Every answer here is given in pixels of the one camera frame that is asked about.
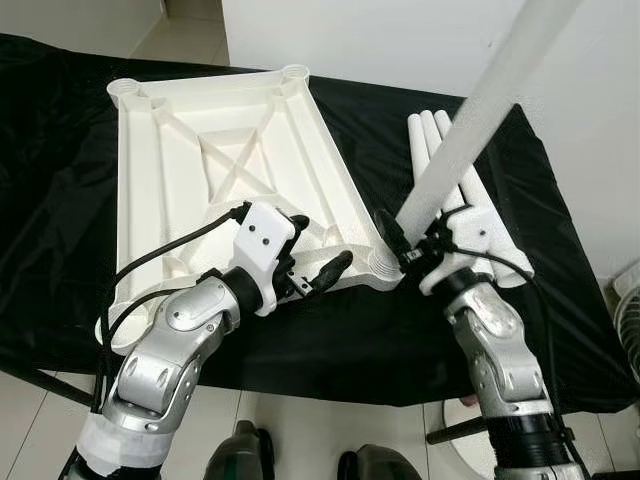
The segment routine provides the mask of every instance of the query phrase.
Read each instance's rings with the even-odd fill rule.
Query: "black cloth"
[[[116,248],[118,127],[106,85],[243,71],[77,54],[0,35],[0,355],[39,368],[95,369],[93,327]],[[369,213],[396,213],[412,187],[407,116],[453,115],[462,102],[319,77],[310,89]],[[564,409],[629,405],[638,391],[628,363],[519,106],[476,165],[549,300]],[[532,290],[501,293],[540,351]],[[363,286],[288,303],[267,318],[243,319],[201,383],[394,405],[466,395],[467,367],[442,307],[407,281],[392,292]]]

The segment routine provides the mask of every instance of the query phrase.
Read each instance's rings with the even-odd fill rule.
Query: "white tape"
[[[120,467],[152,468],[169,454],[174,433],[134,432],[90,413],[78,439],[78,453],[91,470],[107,477]]]

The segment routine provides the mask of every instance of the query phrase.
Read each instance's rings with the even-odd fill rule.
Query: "white tube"
[[[447,135],[451,128],[451,120],[444,110],[440,110],[435,114],[435,121],[443,138]],[[491,225],[489,226],[490,240],[489,253],[500,258],[504,258],[522,268],[525,272],[533,275],[533,267],[523,251],[513,243],[513,239],[509,235],[509,231],[504,222],[500,218],[491,197],[487,193],[486,188],[478,176],[478,172],[473,167],[469,167],[467,173],[464,174],[460,181],[460,187],[465,198],[471,205],[477,207],[486,207],[491,211]],[[517,287],[525,283],[525,280],[509,267],[497,262],[491,262],[496,275],[498,285],[502,288]]]
[[[433,113],[431,113],[429,110],[424,110],[420,113],[420,120],[422,121],[422,130],[424,132],[424,138],[427,141],[429,156],[433,156],[442,143],[442,137],[440,136],[440,132],[438,132],[438,127],[436,126],[436,121],[433,118]],[[442,211],[448,212],[462,206],[464,206],[464,199],[462,198],[460,189],[456,185],[455,187],[453,187],[451,193],[449,193],[449,195],[443,202]]]
[[[411,245],[427,230],[453,187],[511,109],[516,92],[582,0],[529,0],[456,122],[400,209]]]
[[[411,165],[413,166],[413,181],[417,182],[429,164],[427,144],[422,133],[422,123],[417,113],[412,113],[407,118],[409,127],[409,147],[411,149]]]

